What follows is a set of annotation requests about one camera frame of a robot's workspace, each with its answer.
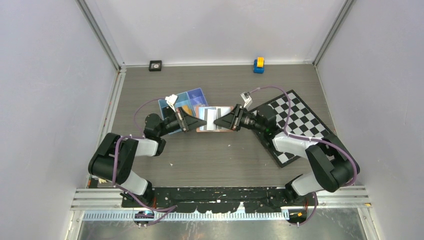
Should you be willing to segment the white striped card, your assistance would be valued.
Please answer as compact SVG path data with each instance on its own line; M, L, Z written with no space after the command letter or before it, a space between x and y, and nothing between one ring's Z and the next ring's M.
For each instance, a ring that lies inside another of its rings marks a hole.
M216 108L216 119L214 123L225 124L228 122L226 120L226 115L231 112L232 108L230 106L220 106Z
M214 124L214 121L217 117L216 109L216 107L200 107L198 109L200 119L207 121L207 125L201 126L199 128L200 131L213 132L216 130L216 125Z

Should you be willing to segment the yellow VIP card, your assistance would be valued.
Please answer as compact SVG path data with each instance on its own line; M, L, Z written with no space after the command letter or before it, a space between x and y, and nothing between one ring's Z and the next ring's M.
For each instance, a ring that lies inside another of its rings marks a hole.
M191 108L188 105L183 105L181 107L187 114L192 115L193 111L191 110Z

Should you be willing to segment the orange leather card holder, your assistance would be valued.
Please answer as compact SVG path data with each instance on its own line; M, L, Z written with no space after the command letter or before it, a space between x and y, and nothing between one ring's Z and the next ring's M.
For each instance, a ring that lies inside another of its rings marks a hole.
M197 118L206 121L206 125L198 127L198 133L223 133L230 132L230 129L218 126L214 123L220 117L231 112L231 106L196 106L195 115Z

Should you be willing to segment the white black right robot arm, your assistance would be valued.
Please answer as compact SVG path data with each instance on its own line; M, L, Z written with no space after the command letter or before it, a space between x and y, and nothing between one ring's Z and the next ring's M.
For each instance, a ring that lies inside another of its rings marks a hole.
M269 105L261 105L256 113L251 113L237 104L214 124L232 131L241 128L256 131L273 150L308 160L311 172L297 176L283 190L291 205L299 205L308 194L322 190L333 193L356 181L358 164L337 136L328 134L325 138L314 138L289 133L277 125L275 111Z

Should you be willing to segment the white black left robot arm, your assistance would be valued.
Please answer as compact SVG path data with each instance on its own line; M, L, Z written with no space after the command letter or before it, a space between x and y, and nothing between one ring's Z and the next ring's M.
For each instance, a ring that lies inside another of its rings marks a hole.
M157 157L166 146L163 136L177 130L192 131L206 124L207 121L190 115L182 107L165 119L151 113L145 118L143 137L107 133L88 164L88 172L133 193L136 203L148 207L154 199L152 183L133 171L135 158Z

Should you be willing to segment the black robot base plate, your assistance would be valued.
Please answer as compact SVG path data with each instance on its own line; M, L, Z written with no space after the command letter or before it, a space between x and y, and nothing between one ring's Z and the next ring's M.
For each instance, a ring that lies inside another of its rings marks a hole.
M124 208L148 206L166 213L234 213L244 209L248 214L277 213L282 207L299 207L302 211L317 207L316 196L298 196L285 188L260 187L154 187L143 195L124 191Z

